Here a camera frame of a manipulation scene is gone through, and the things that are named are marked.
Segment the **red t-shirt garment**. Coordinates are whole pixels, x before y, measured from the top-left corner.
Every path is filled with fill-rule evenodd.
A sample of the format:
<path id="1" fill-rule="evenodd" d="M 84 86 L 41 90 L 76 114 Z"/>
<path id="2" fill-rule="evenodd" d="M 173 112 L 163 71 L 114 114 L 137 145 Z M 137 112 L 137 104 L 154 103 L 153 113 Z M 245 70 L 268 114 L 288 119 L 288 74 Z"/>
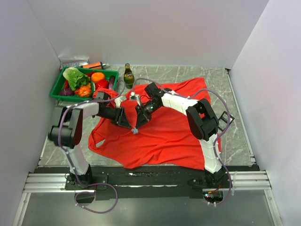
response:
<path id="1" fill-rule="evenodd" d="M 121 163 L 125 168 L 133 169 L 145 164 L 172 163 L 177 166 L 215 173 L 221 164 L 215 155 L 220 150 L 219 143 L 214 143 L 217 134 L 208 141 L 198 140 L 190 130 L 183 103 L 195 105 L 210 96 L 202 77 L 180 83 L 163 84 L 179 95 L 192 96 L 194 99 L 182 99 L 166 94 L 167 107 L 161 107 L 152 113 L 152 119 L 138 129 L 135 134 L 131 129 L 120 127 L 102 118 L 88 138 L 88 148 L 104 157 Z"/>

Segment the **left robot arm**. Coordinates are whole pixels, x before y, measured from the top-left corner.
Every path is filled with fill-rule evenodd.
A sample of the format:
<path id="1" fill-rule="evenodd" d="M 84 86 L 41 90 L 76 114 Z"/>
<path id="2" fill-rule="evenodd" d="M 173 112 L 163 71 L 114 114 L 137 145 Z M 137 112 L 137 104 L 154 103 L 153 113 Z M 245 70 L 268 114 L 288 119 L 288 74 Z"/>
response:
<path id="1" fill-rule="evenodd" d="M 75 182 L 80 188 L 88 189 L 93 183 L 91 166 L 86 161 L 80 144 L 83 120 L 99 116 L 110 120 L 114 125 L 130 129 L 125 109 L 121 106 L 121 102 L 126 99 L 121 95 L 111 97 L 101 91 L 94 100 L 86 100 L 71 106 L 58 105 L 54 108 L 48 139 L 62 149 L 69 162 L 69 181 Z"/>

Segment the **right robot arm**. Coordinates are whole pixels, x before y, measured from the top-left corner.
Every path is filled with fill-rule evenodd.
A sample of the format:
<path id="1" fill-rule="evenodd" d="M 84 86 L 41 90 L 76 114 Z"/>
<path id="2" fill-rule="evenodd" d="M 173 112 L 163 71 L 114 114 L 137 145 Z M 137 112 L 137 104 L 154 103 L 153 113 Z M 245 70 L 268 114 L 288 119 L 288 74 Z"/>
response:
<path id="1" fill-rule="evenodd" d="M 199 140 L 205 160 L 206 184 L 217 187 L 225 175 L 222 169 L 218 149 L 219 120 L 211 104 L 205 98 L 201 100 L 181 96 L 171 89 L 159 89 L 153 82 L 144 89 L 150 100 L 135 107 L 138 129 L 151 120 L 151 115 L 161 107 L 176 110 L 187 117 L 192 135 Z"/>

